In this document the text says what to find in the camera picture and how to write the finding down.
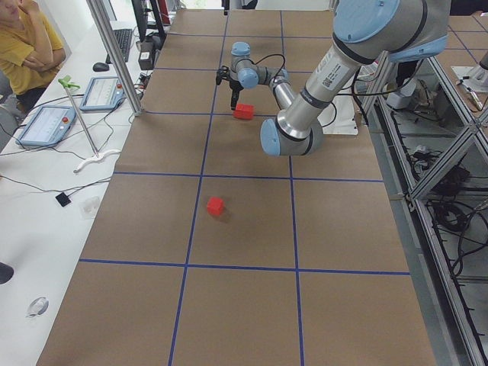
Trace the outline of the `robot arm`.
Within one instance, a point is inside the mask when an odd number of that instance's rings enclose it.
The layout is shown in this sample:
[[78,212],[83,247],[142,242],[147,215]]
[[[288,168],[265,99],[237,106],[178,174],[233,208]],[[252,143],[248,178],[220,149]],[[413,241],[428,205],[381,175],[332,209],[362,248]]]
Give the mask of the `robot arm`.
[[218,70],[216,82],[229,82],[232,109],[243,89],[267,85],[280,111],[261,126],[262,149],[270,156],[305,156],[323,141],[319,115],[362,66],[383,51],[398,63],[444,50],[450,9],[449,1],[340,1],[334,10],[332,46],[299,93],[283,68],[253,62],[244,42],[233,44],[230,67]]

